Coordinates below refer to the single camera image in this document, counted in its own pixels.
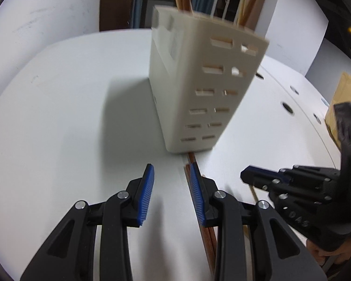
human hand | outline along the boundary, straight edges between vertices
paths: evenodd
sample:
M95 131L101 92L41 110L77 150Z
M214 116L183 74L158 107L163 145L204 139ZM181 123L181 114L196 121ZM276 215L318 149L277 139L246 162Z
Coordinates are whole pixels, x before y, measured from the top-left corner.
M326 257L331 255L337 255L338 258L335 260L335 264L341 264L351 257L351 238L348 238L337 250L335 251L325 251L318 247L315 243L307 239L306 243L308 251L316 259L319 265L325 263Z

white table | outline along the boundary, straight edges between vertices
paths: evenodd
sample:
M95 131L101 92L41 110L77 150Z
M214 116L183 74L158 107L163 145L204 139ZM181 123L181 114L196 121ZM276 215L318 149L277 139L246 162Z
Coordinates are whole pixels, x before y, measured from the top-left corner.
M152 99L150 37L128 30L56 43L0 97L0 262L15 280L74 202L107 200L147 163L155 168L147 220L128 231L134 280L209 280L187 159L167 153ZM298 103L260 73L216 147L196 155L202 174L251 203L239 177L249 164L334 167Z
M325 98L308 79L283 63L265 56L261 66L294 99L322 139L334 165L339 168L341 165L341 153L330 138L325 125L325 115L328 110Z

white plastic container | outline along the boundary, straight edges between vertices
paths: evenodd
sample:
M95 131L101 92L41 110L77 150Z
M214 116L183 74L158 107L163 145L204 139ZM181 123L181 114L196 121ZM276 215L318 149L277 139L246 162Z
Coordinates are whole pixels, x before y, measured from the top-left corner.
M155 7L149 78L169 152L216 144L267 47L265 39L229 22Z

white wall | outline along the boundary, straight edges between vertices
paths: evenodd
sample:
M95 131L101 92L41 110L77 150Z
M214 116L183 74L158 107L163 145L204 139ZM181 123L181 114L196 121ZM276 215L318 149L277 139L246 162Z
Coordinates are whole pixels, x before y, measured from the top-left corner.
M324 39L305 77L330 103L342 72L351 74L351 59Z
M100 0L4 0L0 5L0 95L47 45L99 31Z
M267 55L305 75L327 26L315 0L277 0L265 35L270 41Z

round hole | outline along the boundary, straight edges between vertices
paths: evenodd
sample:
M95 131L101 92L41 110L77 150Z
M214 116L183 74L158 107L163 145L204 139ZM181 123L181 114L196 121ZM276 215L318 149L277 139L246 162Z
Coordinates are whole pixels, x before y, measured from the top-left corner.
M296 95L299 95L299 92L292 86L290 85L291 91L293 91Z
M315 113L313 113L313 116L315 117L315 119L317 120L317 122L318 122L319 124L321 124L321 120L317 117L317 115L316 115Z
M262 75L262 74L260 74L260 73L256 73L256 77L264 80L263 75Z
M329 103L328 103L324 98L321 98L321 101L324 103L324 105L326 105L327 107L329 107Z
M294 115L294 111L291 109L291 107L287 103L284 103L282 101L281 104L285 108L286 111L288 111L291 115Z

